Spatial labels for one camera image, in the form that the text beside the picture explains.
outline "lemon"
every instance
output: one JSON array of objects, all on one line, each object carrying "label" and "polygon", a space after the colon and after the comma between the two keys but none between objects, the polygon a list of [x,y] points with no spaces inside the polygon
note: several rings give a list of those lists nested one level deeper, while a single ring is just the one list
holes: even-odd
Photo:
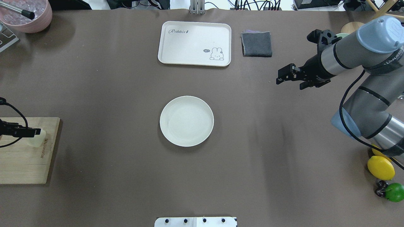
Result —
[{"label": "lemon", "polygon": [[380,151],[375,150],[375,149],[373,149],[373,148],[372,148],[372,151],[373,151],[373,154],[374,154],[374,155],[376,155],[376,156],[381,156],[381,157],[383,157],[383,158],[389,160],[390,162],[392,162],[391,159],[389,159],[389,157],[385,156],[385,155],[384,155],[383,153],[381,153]]},{"label": "lemon", "polygon": [[384,181],[393,179],[396,174],[389,160],[381,156],[372,156],[368,160],[368,169],[373,176]]}]

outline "light blue joint cap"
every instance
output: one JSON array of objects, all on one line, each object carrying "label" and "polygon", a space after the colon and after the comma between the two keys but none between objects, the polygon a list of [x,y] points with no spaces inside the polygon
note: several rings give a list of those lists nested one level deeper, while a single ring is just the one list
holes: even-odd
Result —
[{"label": "light blue joint cap", "polygon": [[[344,117],[345,123],[347,124],[349,130],[351,130],[351,132],[353,132],[353,134],[358,138],[361,137],[362,134],[360,133],[358,126],[356,126],[354,120],[344,108],[342,108],[342,116]],[[339,117],[339,111],[332,116],[331,124],[341,132],[345,133],[345,135],[353,138],[342,124],[341,118]]]},{"label": "light blue joint cap", "polygon": [[387,54],[404,45],[404,27],[392,16],[381,16],[362,25],[357,30],[356,37],[364,48]]}]

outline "cutting board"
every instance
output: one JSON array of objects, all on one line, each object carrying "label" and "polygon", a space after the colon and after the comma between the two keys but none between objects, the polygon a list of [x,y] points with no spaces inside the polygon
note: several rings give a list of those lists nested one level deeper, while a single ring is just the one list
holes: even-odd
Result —
[{"label": "cutting board", "polygon": [[[24,126],[22,118],[1,118]],[[0,184],[45,184],[48,178],[53,148],[59,128],[60,118],[27,118],[28,127],[41,128],[46,137],[40,147],[31,147],[27,138],[0,148]],[[3,135],[0,145],[13,142],[16,138]]]}]

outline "white plate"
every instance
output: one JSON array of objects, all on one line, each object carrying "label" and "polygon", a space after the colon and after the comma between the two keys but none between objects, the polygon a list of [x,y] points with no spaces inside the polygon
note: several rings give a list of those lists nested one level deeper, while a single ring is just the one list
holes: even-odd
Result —
[{"label": "white plate", "polygon": [[213,112],[207,103],[197,97],[181,96],[164,107],[160,129],[173,144],[192,147],[208,138],[213,122]]},{"label": "white plate", "polygon": [[227,24],[167,21],[161,28],[158,60],[164,64],[227,66],[231,28]]}]

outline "brown table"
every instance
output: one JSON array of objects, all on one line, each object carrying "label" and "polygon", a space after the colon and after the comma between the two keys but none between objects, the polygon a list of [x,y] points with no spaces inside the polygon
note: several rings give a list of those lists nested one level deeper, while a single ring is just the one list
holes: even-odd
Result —
[{"label": "brown table", "polygon": [[[142,226],[163,216],[236,216],[238,226],[400,226],[404,202],[377,197],[368,149],[330,124],[360,68],[321,88],[276,85],[316,53],[313,29],[373,13],[208,10],[55,12],[0,54],[0,95],[26,116],[63,121],[45,185],[1,185],[2,226]],[[164,22],[226,23],[228,67],[164,65]],[[240,32],[271,31],[273,57],[243,57]],[[200,145],[168,142],[163,107],[193,95],[213,110]],[[402,101],[390,111],[399,119]],[[1,107],[1,116],[17,116]],[[396,168],[394,181],[404,183]]]}]

